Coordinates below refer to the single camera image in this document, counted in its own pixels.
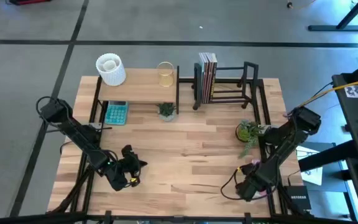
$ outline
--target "green plant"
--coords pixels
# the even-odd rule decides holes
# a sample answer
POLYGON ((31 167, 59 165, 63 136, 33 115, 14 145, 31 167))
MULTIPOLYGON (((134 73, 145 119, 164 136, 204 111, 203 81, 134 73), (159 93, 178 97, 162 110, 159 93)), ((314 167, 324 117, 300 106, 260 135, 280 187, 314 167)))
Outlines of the green plant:
POLYGON ((173 103, 160 103, 157 106, 158 108, 160 108, 158 114, 162 116, 170 116, 173 114, 174 110, 176 109, 173 103))
POLYGON ((239 154, 239 159, 246 156, 249 149, 257 144, 259 132, 263 129, 264 128, 262 126, 259 126, 255 122, 250 122, 248 120, 241 121, 236 129, 237 137, 246 144, 244 146, 244 150, 239 154))

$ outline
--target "teal calculator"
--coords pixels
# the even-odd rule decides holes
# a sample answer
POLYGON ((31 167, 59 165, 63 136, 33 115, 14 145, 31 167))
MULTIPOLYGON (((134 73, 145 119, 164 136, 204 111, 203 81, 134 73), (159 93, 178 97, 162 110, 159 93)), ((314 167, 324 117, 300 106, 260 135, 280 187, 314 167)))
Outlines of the teal calculator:
POLYGON ((109 101, 106 117, 106 124, 124 125, 127 120, 128 102, 125 101, 109 101))

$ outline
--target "wood grain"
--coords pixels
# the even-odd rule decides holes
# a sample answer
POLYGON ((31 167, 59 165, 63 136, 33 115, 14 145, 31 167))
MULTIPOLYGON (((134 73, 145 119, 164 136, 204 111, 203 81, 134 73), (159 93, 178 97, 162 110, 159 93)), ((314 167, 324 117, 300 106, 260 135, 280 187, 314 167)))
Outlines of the wood grain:
MULTIPOLYGON (((96 79, 81 79, 74 112, 83 122, 89 119, 86 114, 90 113, 91 89, 94 89, 96 79)), ((286 119, 282 116, 285 105, 279 81, 266 78, 264 83, 272 123, 281 125, 286 119)), ((218 84, 216 89, 237 87, 218 84)), ((260 96, 257 99, 263 118, 260 96)), ((220 193, 221 186, 236 167, 260 159, 258 147, 251 149, 245 158, 237 158, 244 145, 236 139, 234 129, 242 119, 255 119, 252 106, 243 110, 241 104, 201 105, 198 111, 193 111, 193 103, 190 84, 181 83, 180 114, 172 122, 159 120, 154 104, 130 103, 128 123, 103 131, 103 149, 113 150, 121 157, 122 147, 131 144, 139 158, 149 164, 142 169, 139 186, 119 192, 111 188, 105 177, 95 175, 89 214, 102 215, 105 210, 112 210, 114 215, 242 217, 244 212, 250 212, 253 217, 270 216, 267 199, 233 201, 220 193)), ((73 144, 63 148, 49 210, 56 207, 74 185, 80 155, 81 151, 73 144)), ((288 175, 298 169, 293 153, 280 168, 283 182, 286 183, 288 175)), ((243 175, 237 175, 238 180, 243 178, 243 175)), ((302 184, 299 173, 291 176, 291 183, 302 184)), ((234 182, 227 185, 224 193, 237 197, 234 182)), ((276 193, 274 198, 276 211, 280 212, 276 193)))
POLYGON ((177 71, 173 73, 173 84, 160 86, 157 69, 126 68, 123 84, 109 86, 102 82, 99 100, 116 100, 130 102, 176 102, 177 71))

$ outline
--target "black book rack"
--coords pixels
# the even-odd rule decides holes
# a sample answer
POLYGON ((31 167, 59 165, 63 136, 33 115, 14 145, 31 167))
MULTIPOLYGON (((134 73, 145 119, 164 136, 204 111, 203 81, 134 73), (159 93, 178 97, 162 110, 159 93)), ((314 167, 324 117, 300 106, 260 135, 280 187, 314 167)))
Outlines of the black book rack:
MULTIPOLYGON (((258 69, 259 66, 254 63, 244 62, 242 67, 220 67, 216 68, 216 73, 219 70, 242 70, 242 76, 240 79, 235 78, 215 78, 215 83, 236 83, 240 90, 218 90, 213 92, 212 97, 208 97, 207 103, 243 103, 241 108, 247 108, 248 103, 252 101, 252 98, 256 95, 256 87, 258 80, 258 69), (248 67, 254 69, 254 76, 251 80, 247 80, 247 71, 248 67), (251 97, 246 95, 246 84, 250 83, 251 88, 251 97), (220 93, 241 93, 241 96, 215 96, 220 93)), ((193 105, 193 110, 197 110, 202 104, 203 98, 203 86, 201 82, 201 65, 198 63, 194 64, 194 83, 191 86, 194 89, 194 99, 195 103, 193 105)))

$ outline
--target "small potted plant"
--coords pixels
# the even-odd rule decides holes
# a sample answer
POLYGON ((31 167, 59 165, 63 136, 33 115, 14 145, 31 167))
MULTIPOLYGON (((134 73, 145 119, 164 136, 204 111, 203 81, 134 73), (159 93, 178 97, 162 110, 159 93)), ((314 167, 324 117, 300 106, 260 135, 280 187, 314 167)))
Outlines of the small potted plant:
POLYGON ((263 130, 263 126, 258 125, 255 122, 248 120, 242 120, 236 128, 236 137, 238 140, 245 143, 244 150, 239 154, 239 159, 246 156, 249 149, 257 144, 260 131, 263 130))
POLYGON ((171 121, 175 118, 175 105, 173 103, 160 103, 157 105, 160 119, 164 121, 171 121))

